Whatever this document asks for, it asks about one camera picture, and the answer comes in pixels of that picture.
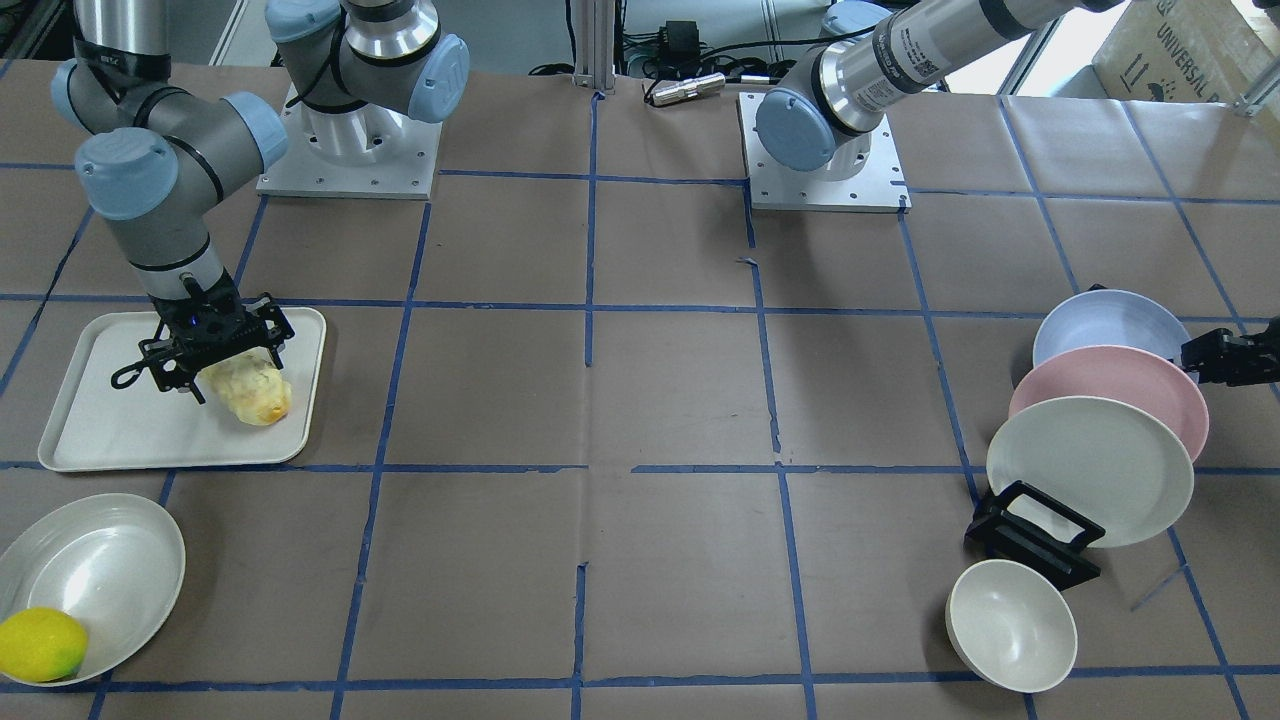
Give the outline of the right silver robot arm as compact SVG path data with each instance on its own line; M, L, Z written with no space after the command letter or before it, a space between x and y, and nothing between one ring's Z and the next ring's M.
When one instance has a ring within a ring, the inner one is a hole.
M88 136L74 156L79 182L159 316L111 386L147 372L161 392L202 401L202 370L253 348L282 368L294 334L271 295L242 299L205 223L291 141L256 94L209 101L170 82L166 12L165 1L74 3L74 54L50 92ZM468 82L468 46L430 1L270 1L265 17L297 102L319 115L379 108L439 123Z

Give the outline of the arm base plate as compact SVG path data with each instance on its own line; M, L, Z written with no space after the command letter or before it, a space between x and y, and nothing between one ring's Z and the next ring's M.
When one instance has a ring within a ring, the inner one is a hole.
M442 123L366 105L324 114L302 102L282 109L283 159L259 177L266 196L429 200Z
M751 208L790 211L897 213L913 206L888 117L876 129L838 147L814 172L776 161L756 132L763 92L739 96L742 152Z

